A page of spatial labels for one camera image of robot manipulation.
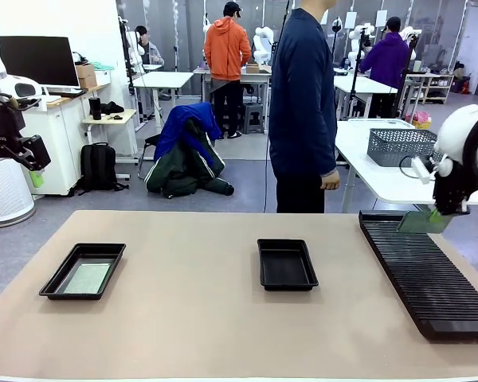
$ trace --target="navy jacket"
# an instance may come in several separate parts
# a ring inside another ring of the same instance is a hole
[[[317,20],[292,11],[272,66],[271,163],[283,175],[325,176],[336,168],[331,52]]]
[[[398,89],[402,82],[402,70],[409,58],[409,46],[398,33],[388,33],[384,40],[372,48],[359,65],[362,72],[372,69],[370,78]]]

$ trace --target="man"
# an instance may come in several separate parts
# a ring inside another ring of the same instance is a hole
[[[224,138],[223,116],[225,100],[229,107],[229,139],[241,137],[237,131],[239,107],[242,105],[241,67],[252,56],[245,29],[236,23],[242,9],[235,2],[227,2],[223,18],[216,20],[207,31],[207,64],[211,71],[211,91],[214,92],[214,114]]]
[[[335,162],[333,60],[320,20],[336,0],[301,0],[272,67],[269,122],[278,213],[323,213],[340,186]]]
[[[149,41],[149,35],[147,34],[147,28],[143,25],[138,25],[135,31],[140,35],[139,45],[145,50],[145,54],[142,55],[142,62],[145,65],[158,64],[164,65],[165,60],[161,57],[156,45]]]
[[[386,23],[386,37],[372,48],[359,68],[362,72],[372,69],[370,78],[398,89],[402,82],[402,70],[409,57],[409,46],[400,37],[400,18],[390,18]],[[391,117],[391,109],[397,94],[374,94],[369,118]]]

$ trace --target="black cup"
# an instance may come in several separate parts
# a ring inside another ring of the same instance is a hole
[[[99,98],[89,98],[88,103],[90,104],[90,113],[95,120],[101,119],[101,99]]]

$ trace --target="purple hoodie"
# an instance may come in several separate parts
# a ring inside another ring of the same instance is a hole
[[[392,32],[372,48],[359,68],[362,72],[372,69],[372,80],[398,89],[408,57],[409,46],[400,34]]]

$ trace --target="gray basket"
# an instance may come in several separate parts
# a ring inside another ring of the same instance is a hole
[[[400,161],[410,155],[431,155],[437,141],[432,131],[417,129],[371,129],[368,155],[382,167],[398,167]],[[402,167],[410,167],[407,158]]]

